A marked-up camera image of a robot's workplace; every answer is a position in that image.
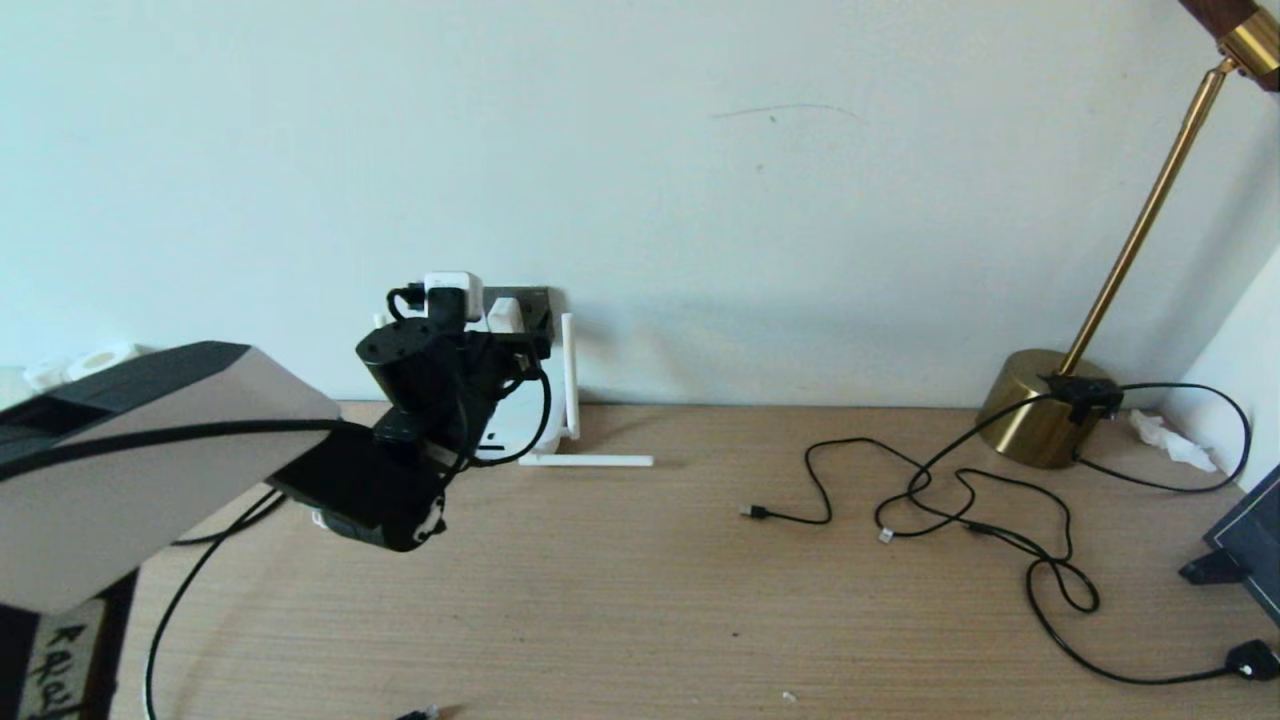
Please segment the white router with antennas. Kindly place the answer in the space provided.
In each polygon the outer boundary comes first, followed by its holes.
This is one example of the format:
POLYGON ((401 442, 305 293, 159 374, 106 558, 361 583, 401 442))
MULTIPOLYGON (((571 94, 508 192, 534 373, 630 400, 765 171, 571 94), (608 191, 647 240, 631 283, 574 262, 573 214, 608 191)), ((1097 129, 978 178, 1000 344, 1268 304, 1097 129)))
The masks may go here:
MULTIPOLYGON (((517 460, 526 468, 652 468, 652 455, 577 454, 566 452, 563 443, 580 439, 582 418, 579 402, 579 369, 575 355, 573 315, 550 313, 553 340, 550 356, 541 368, 550 379, 550 411, 547 428, 529 454, 517 460)), ((529 442, 536 425, 540 392, 536 383, 526 384, 498 406, 486 424, 483 442, 476 451, 479 461, 494 461, 516 454, 529 442)))

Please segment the white toilet paper roll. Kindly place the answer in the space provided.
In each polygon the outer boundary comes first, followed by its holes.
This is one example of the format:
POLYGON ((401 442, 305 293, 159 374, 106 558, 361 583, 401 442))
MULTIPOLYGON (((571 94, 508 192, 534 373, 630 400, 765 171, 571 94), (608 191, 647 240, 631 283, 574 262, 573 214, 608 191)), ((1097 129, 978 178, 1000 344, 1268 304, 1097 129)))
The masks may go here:
POLYGON ((64 370, 65 382, 76 382, 86 377, 119 366, 143 355, 145 351, 136 343, 120 342, 93 351, 73 360, 64 370))

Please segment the brass desk lamp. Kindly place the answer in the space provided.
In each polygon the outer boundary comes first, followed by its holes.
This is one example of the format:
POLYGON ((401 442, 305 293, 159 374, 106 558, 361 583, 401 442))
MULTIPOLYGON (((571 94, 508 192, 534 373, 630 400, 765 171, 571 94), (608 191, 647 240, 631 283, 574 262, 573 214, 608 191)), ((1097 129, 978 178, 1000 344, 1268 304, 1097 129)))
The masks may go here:
POLYGON ((1068 351, 1024 348, 1010 354, 975 418, 977 434, 996 452, 1029 468, 1062 469, 1105 418, 1068 421, 1069 406, 1050 397, 1042 375, 1108 377, 1085 352, 1155 228, 1196 141, 1230 76, 1280 94, 1280 19, 1262 0, 1178 0, 1211 36, 1219 53, 1203 73, 1147 197, 1068 351))

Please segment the black clip on lamp base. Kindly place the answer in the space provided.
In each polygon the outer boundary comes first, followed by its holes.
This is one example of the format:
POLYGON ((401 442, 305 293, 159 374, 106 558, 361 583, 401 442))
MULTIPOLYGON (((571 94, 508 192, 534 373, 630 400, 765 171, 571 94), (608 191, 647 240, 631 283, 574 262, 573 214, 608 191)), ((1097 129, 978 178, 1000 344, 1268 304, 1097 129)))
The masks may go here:
POLYGON ((1091 418, 1111 418, 1123 405, 1125 391, 1108 377, 1048 374, 1041 379, 1050 397, 1069 406, 1068 421, 1084 425, 1091 418))

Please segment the crumpled white tissue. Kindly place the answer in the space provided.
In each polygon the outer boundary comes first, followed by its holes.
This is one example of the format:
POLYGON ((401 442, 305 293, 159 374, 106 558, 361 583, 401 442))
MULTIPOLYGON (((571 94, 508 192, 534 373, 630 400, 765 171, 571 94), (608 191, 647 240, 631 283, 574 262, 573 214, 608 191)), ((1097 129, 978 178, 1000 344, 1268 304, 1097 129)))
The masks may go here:
POLYGON ((1164 451, 1174 462, 1180 462, 1206 473, 1216 473, 1219 470, 1219 466, 1204 448, 1175 430, 1169 429, 1161 416, 1133 409, 1128 413, 1126 418, 1142 443, 1164 451))

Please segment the dark blue box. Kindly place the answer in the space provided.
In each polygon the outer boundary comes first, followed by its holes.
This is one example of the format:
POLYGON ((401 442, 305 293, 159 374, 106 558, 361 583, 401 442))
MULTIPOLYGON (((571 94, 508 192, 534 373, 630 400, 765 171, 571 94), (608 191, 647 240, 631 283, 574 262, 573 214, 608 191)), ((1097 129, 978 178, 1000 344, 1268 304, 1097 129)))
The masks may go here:
POLYGON ((1242 585, 1280 628, 1280 464, 1203 536, 1179 570, 1192 585, 1242 585))

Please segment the grey wall socket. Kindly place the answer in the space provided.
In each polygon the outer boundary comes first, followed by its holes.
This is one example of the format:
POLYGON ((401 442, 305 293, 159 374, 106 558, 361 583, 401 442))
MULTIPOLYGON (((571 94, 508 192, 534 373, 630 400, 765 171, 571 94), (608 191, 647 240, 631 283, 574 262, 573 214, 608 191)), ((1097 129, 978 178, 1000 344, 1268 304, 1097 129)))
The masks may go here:
POLYGON ((497 286, 486 287, 484 293, 485 316, 494 300, 502 296, 518 299, 526 325, 526 332, 549 331, 554 340, 553 311, 550 293, 545 286, 497 286))

